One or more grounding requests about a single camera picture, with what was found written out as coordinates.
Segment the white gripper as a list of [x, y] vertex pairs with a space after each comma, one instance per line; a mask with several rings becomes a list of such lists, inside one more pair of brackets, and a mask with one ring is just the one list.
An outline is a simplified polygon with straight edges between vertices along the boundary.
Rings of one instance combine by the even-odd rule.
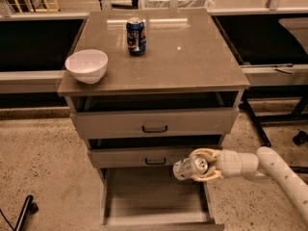
[[216, 169], [192, 178], [196, 182], [208, 182], [218, 178], [253, 176], [259, 166], [259, 159], [255, 154], [239, 153], [233, 150], [198, 148], [190, 156], [203, 157], [207, 162], [216, 161]]

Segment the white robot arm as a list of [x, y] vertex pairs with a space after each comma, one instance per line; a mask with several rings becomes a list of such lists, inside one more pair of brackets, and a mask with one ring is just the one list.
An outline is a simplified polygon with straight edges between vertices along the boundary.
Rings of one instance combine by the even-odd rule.
[[199, 148], [190, 156], [201, 158], [208, 165], [204, 173], [192, 177], [197, 182], [239, 176], [256, 182], [272, 179], [308, 224], [308, 185], [273, 149], [261, 146], [253, 154]]

